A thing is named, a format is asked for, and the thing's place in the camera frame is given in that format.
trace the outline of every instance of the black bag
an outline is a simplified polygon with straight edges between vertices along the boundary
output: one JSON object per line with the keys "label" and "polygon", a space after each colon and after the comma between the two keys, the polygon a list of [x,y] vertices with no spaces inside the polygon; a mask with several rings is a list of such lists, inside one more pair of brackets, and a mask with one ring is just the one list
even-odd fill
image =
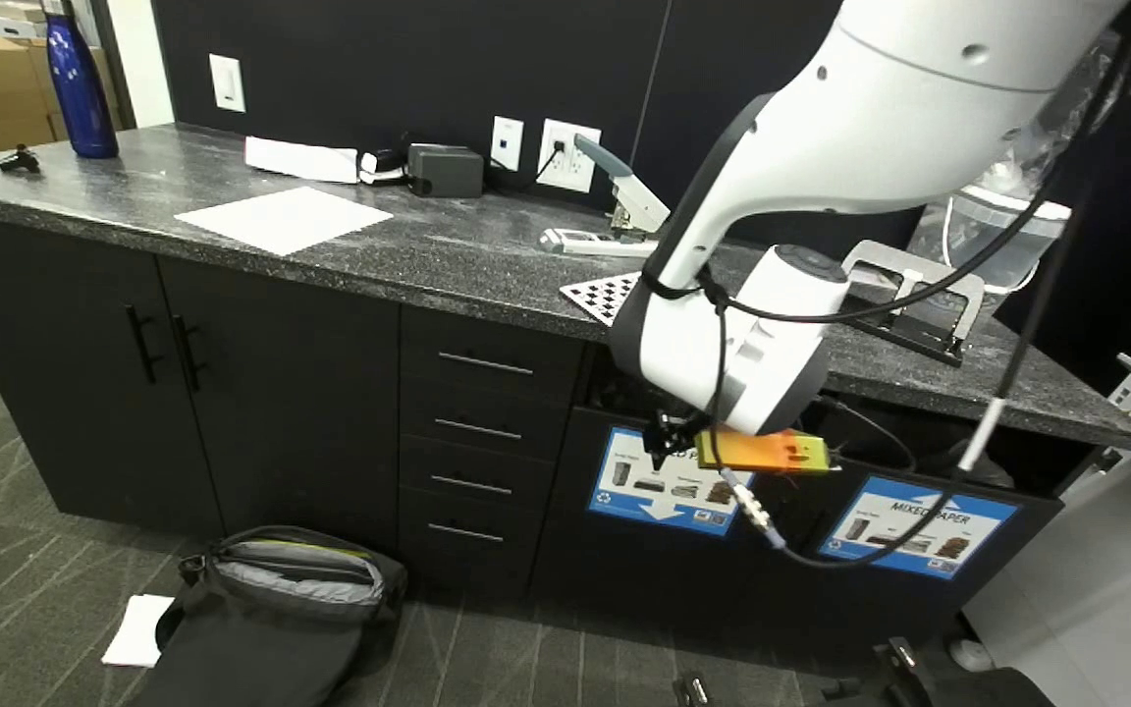
{"label": "black bag", "polygon": [[404,589],[400,560],[297,525],[235,535],[179,560],[179,578],[147,707],[327,702]]}

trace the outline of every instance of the cabinet door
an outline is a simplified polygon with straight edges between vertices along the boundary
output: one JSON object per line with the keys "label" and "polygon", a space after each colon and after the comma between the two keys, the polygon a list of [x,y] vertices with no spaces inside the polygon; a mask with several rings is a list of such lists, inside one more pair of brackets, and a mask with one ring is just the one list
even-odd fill
{"label": "cabinet door", "polygon": [[395,311],[189,264],[166,286],[230,529],[392,535]]}
{"label": "cabinet door", "polygon": [[147,255],[0,228],[0,394],[64,512],[217,535]]}

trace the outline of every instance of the black wall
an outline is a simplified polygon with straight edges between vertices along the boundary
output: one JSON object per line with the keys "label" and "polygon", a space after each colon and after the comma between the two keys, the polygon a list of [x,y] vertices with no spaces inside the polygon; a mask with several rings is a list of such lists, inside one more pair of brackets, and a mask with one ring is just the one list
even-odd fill
{"label": "black wall", "polygon": [[[680,197],[722,125],[811,55],[832,0],[153,0],[185,123],[485,144],[489,115],[603,131]],[[208,51],[251,115],[211,107]]]}

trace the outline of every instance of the blue water bottle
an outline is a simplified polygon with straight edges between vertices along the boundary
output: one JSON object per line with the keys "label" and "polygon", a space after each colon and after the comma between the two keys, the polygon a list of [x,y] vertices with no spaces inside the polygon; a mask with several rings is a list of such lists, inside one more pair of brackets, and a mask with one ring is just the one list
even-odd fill
{"label": "blue water bottle", "polygon": [[64,110],[66,140],[79,158],[116,158],[101,84],[66,0],[44,0],[46,10],[46,61]]}

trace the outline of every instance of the wall outlet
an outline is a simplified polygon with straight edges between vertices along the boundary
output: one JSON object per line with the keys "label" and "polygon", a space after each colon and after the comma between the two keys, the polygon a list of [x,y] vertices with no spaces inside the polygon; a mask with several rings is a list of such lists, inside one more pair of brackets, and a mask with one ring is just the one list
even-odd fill
{"label": "wall outlet", "polygon": [[493,123],[489,123],[489,162],[499,170],[509,170],[509,174],[523,170],[523,132],[524,132],[523,123],[493,115]]}
{"label": "wall outlet", "polygon": [[574,123],[541,123],[537,140],[537,183],[588,192],[592,190],[592,162],[574,150],[574,132],[599,140],[599,131],[574,125]]}
{"label": "wall outlet", "polygon": [[208,55],[208,69],[217,107],[227,115],[247,115],[244,61],[230,55]]}

